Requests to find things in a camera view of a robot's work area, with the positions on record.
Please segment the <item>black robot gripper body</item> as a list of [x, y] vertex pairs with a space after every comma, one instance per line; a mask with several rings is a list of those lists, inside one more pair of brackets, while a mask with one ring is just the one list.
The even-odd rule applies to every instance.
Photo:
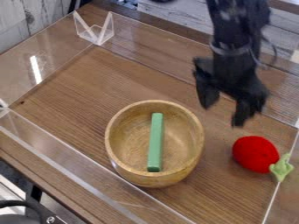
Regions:
[[226, 57], [215, 54], [212, 58], [194, 57], [195, 74], [210, 80], [219, 92], [234, 100], [266, 98], [269, 90], [258, 78], [256, 66], [248, 56]]

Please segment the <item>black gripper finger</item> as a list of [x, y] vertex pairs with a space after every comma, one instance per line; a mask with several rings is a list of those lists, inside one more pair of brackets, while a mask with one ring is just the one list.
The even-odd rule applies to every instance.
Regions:
[[208, 109], [220, 98], [220, 91], [211, 84], [210, 80], [199, 74], [195, 74], [196, 92], [200, 105]]
[[260, 113], [263, 111], [266, 102], [266, 98], [238, 99], [236, 111], [231, 117], [231, 126], [243, 127], [247, 119], [250, 119], [255, 113]]

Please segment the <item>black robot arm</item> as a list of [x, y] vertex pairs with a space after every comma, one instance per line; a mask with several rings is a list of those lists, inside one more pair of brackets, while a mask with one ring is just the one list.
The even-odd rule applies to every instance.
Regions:
[[263, 110], [269, 90], [258, 78], [262, 30], [270, 22], [267, 0], [207, 0], [214, 35], [212, 57], [192, 59], [200, 105], [227, 94], [236, 101], [231, 125], [240, 127]]

